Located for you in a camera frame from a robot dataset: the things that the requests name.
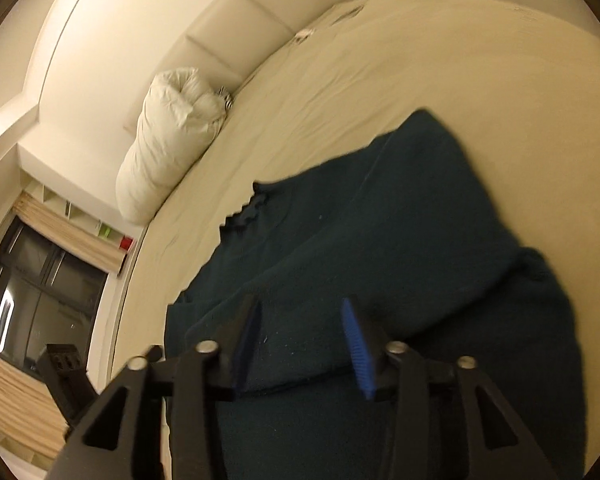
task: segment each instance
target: metal screw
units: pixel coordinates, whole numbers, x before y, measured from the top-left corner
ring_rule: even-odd
[[[148,364],[148,361],[144,357],[139,355],[139,356],[132,357],[131,359],[129,359],[126,366],[129,368],[129,370],[138,371],[138,370],[144,370],[146,368],[147,364]]]
[[[458,358],[458,366],[464,370],[473,370],[478,367],[478,363],[475,358],[469,355],[463,355],[461,358]]]
[[[389,354],[404,354],[408,349],[407,343],[402,341],[390,341],[386,344],[386,350]]]
[[[217,351],[218,348],[220,348],[220,345],[209,339],[207,341],[200,341],[200,343],[196,345],[196,352],[199,354],[212,354]]]

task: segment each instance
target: white duvet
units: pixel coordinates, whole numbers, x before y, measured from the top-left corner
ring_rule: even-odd
[[[148,224],[214,141],[225,117],[224,98],[197,69],[156,75],[142,104],[136,140],[116,179],[122,216],[134,224]]]

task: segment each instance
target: bed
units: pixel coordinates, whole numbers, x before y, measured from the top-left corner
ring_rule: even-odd
[[[221,133],[149,225],[113,371],[162,343],[167,304],[211,256],[218,226],[249,201],[254,181],[366,146],[427,107],[456,134],[505,224],[546,255],[573,301],[590,466],[600,454],[600,39],[495,0],[327,6],[297,23],[311,31],[304,40],[288,34],[234,82]]]

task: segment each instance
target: padded headboard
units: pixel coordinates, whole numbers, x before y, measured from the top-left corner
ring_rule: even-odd
[[[214,0],[178,38],[138,91],[124,127],[136,133],[155,74],[194,66],[214,88],[233,92],[299,30],[343,0]]]

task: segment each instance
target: ridged blue surface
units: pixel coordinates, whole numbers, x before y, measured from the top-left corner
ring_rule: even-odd
[[[366,399],[371,400],[376,394],[376,374],[373,359],[366,348],[351,302],[346,299],[342,303],[342,325],[358,387],[362,390]]]

